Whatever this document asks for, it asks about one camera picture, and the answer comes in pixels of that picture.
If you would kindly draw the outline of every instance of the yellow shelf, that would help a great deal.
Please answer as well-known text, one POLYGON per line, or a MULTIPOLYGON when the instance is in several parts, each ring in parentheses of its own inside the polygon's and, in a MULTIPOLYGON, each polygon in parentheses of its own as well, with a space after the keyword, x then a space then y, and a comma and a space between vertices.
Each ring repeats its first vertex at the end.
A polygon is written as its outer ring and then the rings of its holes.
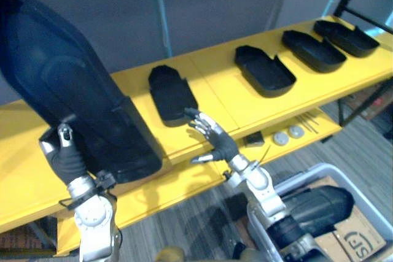
POLYGON ((200 151, 204 146, 207 146, 207 143, 203 143, 205 141, 203 136, 197 133, 192 133, 194 136, 189 136, 190 128, 187 125, 169 128, 161 121, 150 95, 148 78, 151 70, 162 64, 173 67, 182 78, 187 78, 200 110, 210 114, 228 131, 236 130, 238 126, 187 55, 145 64, 113 74, 112 77, 116 84, 125 95, 131 97, 166 156, 172 163, 180 163, 190 158, 188 151, 200 151))
MULTIPOLYGON (((167 64, 177 69, 188 80, 200 110, 217 120, 235 139, 392 76, 393 53, 385 44, 366 58, 347 54, 348 60, 333 73, 310 70, 281 45, 280 39, 285 29, 310 32, 313 23, 306 21, 263 32, 117 72, 112 77, 131 96, 171 164, 182 163, 211 147, 200 134, 190 133, 187 126, 163 125, 149 93, 147 78, 154 66, 167 64), (244 44, 260 47, 271 56, 278 53, 297 76, 293 89, 277 98, 257 94, 233 62, 235 48, 244 44)), ((0 233, 58 212, 62 209, 58 200, 68 197, 66 187, 50 169, 38 145, 38 138, 46 129, 47 124, 23 101, 0 106, 0 203, 7 204, 0 211, 0 233)))
POLYGON ((264 129, 392 76, 393 54, 385 46, 379 46, 366 58, 345 53, 347 60, 331 73, 321 74, 310 69, 282 44, 281 36, 285 30, 294 29, 321 40, 312 30, 314 22, 274 29, 189 54, 239 126, 231 135, 243 137, 250 131, 264 129), (277 54, 297 78, 292 89, 277 98, 260 96, 234 62, 235 48, 242 45, 261 48, 270 57, 277 54))
MULTIPOLYGON (((313 123, 310 119, 306 119, 302 116, 318 133, 314 131, 308 131, 306 127, 299 123, 296 117, 280 122, 274 126, 263 129, 262 136, 265 143, 261 147, 246 147, 244 145, 243 139, 238 139, 236 143, 240 147, 240 152, 245 155, 249 160, 261 161, 261 164, 273 161, 280 156, 284 156, 290 152, 298 150, 306 145, 312 144, 313 142, 319 141, 329 135, 335 134, 341 130, 341 127, 336 124, 327 114, 325 114, 321 109, 313 109, 308 112, 314 118, 313 120, 319 125, 313 123), (276 145, 273 142, 273 134, 278 131, 284 131, 288 134, 288 127, 290 125, 298 125, 303 128, 305 135, 299 139, 293 139, 289 137, 288 144, 284 146, 276 145)), ((223 173, 228 170, 225 163, 217 163, 218 170, 223 173)))
MULTIPOLYGON (((245 147, 243 140, 237 141, 240 152, 250 160, 259 160, 264 154, 262 164, 304 147, 319 139, 325 138, 341 129, 320 109, 309 112, 319 125, 309 121, 318 132, 305 129, 305 135, 300 139, 290 139, 283 147, 273 143, 272 134, 285 131, 290 125, 299 125, 296 118, 286 120, 262 131, 265 144, 262 147, 245 147)), ((168 173, 163 174, 132 190, 126 190, 119 195, 117 202, 116 224, 120 228, 131 225, 144 217, 150 216, 184 199, 190 198, 224 181, 223 172, 228 170, 224 161, 208 164, 192 165, 188 161, 172 166, 168 173)), ((58 222, 58 256, 67 255, 69 251, 79 246, 79 232, 74 218, 69 217, 58 222)))

